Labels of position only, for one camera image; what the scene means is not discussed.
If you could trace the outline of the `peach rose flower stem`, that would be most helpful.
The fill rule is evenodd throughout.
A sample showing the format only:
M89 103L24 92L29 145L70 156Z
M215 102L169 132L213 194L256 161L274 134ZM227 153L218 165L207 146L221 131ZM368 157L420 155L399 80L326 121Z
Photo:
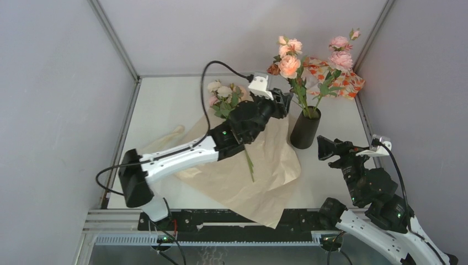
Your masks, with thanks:
M312 118L312 113L307 104L306 78L302 77L306 57L302 54L302 42L285 36L278 38L279 51L274 56L273 63L267 68L267 72L273 76L281 75L290 85L290 91L295 94L302 114L306 118Z

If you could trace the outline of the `cream ribbon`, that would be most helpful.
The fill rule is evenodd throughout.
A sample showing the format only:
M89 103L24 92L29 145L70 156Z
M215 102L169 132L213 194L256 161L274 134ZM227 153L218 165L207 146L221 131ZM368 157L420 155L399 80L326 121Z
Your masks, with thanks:
M145 147L139 149L139 152L142 154L145 153L154 153L157 151L163 151L169 148L178 138L180 138L185 132L185 127L178 125L172 132L169 134L160 137L146 145Z

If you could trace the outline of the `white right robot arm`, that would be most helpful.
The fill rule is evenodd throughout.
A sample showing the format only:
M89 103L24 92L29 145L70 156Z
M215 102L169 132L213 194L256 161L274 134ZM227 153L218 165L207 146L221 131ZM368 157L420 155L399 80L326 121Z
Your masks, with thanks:
M327 198L318 216L324 229L353 235L392 264L458 264L456 256L441 251L429 238L410 207L389 138L373 135L370 146L358 147L320 135L317 144L320 161L339 157L328 166L341 170L353 206L365 209L368 218L365 221L338 199ZM381 156L390 156L399 182L383 168L365 168L367 160Z

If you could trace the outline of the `pink white flower bouquet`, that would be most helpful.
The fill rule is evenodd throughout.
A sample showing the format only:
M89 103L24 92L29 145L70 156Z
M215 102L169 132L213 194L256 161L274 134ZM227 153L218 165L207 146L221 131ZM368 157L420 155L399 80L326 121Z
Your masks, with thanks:
M238 103L248 99L247 91L244 87L234 83L224 86L219 79L208 84L210 93L209 106L214 110L214 115L227 120L229 114L235 109Z

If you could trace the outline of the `dark brown vase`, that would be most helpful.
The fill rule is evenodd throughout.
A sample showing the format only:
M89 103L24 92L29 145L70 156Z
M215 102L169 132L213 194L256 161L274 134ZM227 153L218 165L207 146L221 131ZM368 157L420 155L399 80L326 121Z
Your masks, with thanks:
M309 106L309 111L312 118L301 112L290 135L290 142L297 149L304 150L312 145L320 124L321 111L312 106Z

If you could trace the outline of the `orange wrapping paper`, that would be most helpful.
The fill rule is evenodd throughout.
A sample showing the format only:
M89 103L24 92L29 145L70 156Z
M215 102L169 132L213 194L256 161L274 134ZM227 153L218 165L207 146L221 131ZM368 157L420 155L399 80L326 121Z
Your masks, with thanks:
M289 143L289 119L270 119L246 149L219 162L175 174L226 208L276 229L301 174Z

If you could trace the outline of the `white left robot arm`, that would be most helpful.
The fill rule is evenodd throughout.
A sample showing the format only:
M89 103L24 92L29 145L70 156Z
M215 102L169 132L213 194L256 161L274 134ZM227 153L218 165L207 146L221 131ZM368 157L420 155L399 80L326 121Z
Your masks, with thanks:
M125 205L139 208L159 230L172 224L172 214L164 198L150 185L179 171L197 165L221 161L245 150L265 130L270 118L282 119L289 113L291 92L273 88L261 96L251 92L251 101L238 103L228 119L209 129L203 137L164 151L139 154L126 151L118 177Z

